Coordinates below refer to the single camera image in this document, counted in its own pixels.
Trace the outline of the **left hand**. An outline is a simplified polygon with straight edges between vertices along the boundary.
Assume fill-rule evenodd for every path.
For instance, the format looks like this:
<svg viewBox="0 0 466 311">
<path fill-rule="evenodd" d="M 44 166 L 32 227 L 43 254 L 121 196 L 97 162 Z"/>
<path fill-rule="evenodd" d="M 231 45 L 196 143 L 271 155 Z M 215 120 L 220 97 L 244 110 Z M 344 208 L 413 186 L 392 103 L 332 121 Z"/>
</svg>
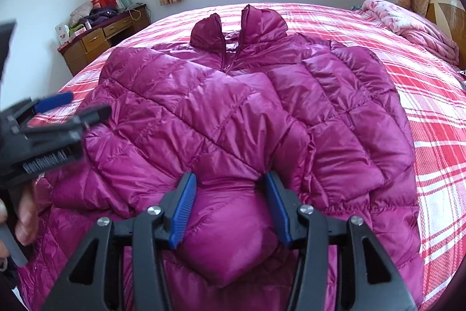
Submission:
<svg viewBox="0 0 466 311">
<path fill-rule="evenodd" d="M 10 189 L 10 198 L 16 203 L 18 221 L 15 234 L 18 242 L 24 246 L 30 245 L 36 239 L 39 218 L 37 214 L 36 188 L 34 182 L 26 182 Z"/>
</svg>

